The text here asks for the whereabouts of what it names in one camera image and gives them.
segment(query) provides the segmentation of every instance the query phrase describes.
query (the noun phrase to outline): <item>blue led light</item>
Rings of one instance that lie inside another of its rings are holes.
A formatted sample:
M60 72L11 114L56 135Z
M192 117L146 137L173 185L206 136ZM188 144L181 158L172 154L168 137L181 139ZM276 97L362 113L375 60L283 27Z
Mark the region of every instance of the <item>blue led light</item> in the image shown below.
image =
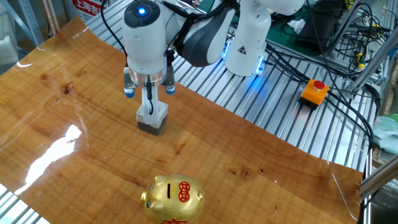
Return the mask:
M138 13L139 13L140 15L144 15L144 14L146 13L146 11L145 11L145 9L144 9L143 7L139 7L139 8L138 8Z
M228 43L226 44L225 51L223 52L223 58L225 58L226 52L228 51L228 48L229 48L230 44L231 44L231 41L228 41Z
M261 68L263 59L264 59L264 56L260 58L260 62L259 62L259 65L257 66L256 73L262 73L262 69L260 70L260 68Z

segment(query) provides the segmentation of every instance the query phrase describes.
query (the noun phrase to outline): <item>red button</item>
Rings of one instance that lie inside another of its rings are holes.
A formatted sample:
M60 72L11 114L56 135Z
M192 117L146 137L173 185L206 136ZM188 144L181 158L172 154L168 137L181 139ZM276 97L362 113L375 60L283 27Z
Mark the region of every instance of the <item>red button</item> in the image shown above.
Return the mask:
M319 90L323 90L325 88L325 84L322 81L315 81L313 86Z

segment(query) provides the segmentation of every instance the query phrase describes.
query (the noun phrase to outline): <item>red chinese character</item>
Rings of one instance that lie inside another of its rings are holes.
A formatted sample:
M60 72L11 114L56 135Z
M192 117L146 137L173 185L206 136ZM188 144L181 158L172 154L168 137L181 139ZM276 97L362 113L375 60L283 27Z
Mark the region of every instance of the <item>red chinese character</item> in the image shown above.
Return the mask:
M94 13L94 14L98 14L98 13L100 13L100 9L98 9L96 6L91 6L91 11Z
M84 9L86 9L88 12L91 12L90 4L88 4L87 2L84 3L85 3Z
M188 223L188 220L177 221L175 218L173 218L172 220L163 220L161 224L181 224L181 223Z
M178 189L180 189L180 191L178 192L178 199L180 200L180 202L188 202L191 197L189 194L191 186L187 182L181 182L178 185Z
M83 8L83 4L80 2L80 0L76 0L75 6Z

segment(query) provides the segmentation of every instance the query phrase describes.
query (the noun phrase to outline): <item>orange button housing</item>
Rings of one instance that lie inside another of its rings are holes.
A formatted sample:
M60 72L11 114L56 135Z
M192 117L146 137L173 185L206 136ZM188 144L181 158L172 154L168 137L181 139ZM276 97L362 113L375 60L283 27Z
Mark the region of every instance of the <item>orange button housing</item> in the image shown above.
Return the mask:
M322 81L310 79L301 97L319 106L325 99L328 90L329 87Z

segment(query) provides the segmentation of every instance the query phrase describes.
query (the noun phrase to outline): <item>gray block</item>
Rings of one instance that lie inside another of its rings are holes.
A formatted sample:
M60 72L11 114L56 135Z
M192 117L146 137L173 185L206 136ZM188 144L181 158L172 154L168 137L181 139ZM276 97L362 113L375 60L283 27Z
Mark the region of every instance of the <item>gray block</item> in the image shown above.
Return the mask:
M158 136L160 134L160 132L162 132L162 129L166 124L166 121L167 121L167 115L166 115L166 117L163 118L162 124L160 124L159 128L154 128L149 124L145 124L145 123L139 122L139 121L137 121L137 124L138 124L138 128L140 130L143 130L145 132L148 132L149 134L154 134L154 135Z

